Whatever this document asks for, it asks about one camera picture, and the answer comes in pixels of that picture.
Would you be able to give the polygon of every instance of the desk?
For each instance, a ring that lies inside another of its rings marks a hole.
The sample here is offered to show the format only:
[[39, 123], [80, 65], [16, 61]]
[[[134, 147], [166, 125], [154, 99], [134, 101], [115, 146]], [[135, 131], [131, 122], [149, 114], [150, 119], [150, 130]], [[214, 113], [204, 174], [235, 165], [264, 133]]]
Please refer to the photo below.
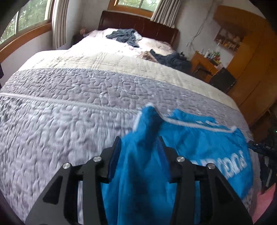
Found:
[[[218, 72], [218, 69], [207, 58], [205, 58], [199, 52], [195, 52], [191, 59], [191, 73], [193, 73], [193, 71], [197, 69], [198, 66], [202, 66], [207, 71], [211, 72], [212, 75], [215, 75]], [[207, 76], [202, 80], [209, 83], [211, 78], [212, 76], [207, 74]]]

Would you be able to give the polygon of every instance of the blue garment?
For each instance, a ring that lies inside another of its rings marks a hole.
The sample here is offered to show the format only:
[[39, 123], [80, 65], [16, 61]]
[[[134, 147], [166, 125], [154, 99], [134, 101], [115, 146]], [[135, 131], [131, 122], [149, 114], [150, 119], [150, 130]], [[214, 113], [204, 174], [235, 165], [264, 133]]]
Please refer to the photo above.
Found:
[[[252, 164], [245, 138], [239, 129], [218, 126], [210, 117], [175, 110], [161, 118], [154, 107], [145, 107], [134, 132], [122, 138], [115, 176], [102, 184], [109, 225], [168, 225], [175, 201], [176, 184], [169, 184], [155, 145], [165, 144], [193, 163], [213, 162], [242, 199], [252, 187]], [[196, 207], [199, 207], [196, 193]]]

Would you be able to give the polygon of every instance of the pink object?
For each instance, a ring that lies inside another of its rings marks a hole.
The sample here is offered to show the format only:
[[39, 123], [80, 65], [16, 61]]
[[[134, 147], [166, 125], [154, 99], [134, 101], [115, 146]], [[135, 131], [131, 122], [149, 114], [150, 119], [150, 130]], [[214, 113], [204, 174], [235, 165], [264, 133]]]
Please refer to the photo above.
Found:
[[255, 223], [261, 217], [261, 215], [265, 212], [265, 210], [272, 202], [275, 188], [276, 183], [272, 185], [263, 195], [261, 195], [261, 192], [258, 193], [257, 206], [252, 216], [253, 223]]

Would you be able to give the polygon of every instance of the dark wooden headboard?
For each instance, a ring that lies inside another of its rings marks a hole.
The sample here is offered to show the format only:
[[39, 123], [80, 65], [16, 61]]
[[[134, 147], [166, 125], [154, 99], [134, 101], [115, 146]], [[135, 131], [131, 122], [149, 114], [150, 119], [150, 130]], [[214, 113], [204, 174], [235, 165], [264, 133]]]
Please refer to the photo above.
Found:
[[98, 30], [107, 28], [129, 29], [134, 28], [141, 36], [158, 41], [165, 41], [173, 45], [179, 32], [176, 28], [170, 28], [162, 24], [150, 21], [150, 19], [121, 12], [103, 11]]

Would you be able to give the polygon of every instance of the window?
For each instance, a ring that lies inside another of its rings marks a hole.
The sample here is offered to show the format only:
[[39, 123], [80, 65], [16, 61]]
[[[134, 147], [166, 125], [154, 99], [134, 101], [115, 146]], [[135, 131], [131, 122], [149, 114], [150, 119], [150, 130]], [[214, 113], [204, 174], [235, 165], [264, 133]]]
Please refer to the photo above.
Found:
[[30, 0], [12, 18], [0, 38], [0, 47], [5, 47], [18, 36], [29, 30], [49, 23], [54, 0]]
[[108, 10], [151, 17], [160, 0], [110, 0]]

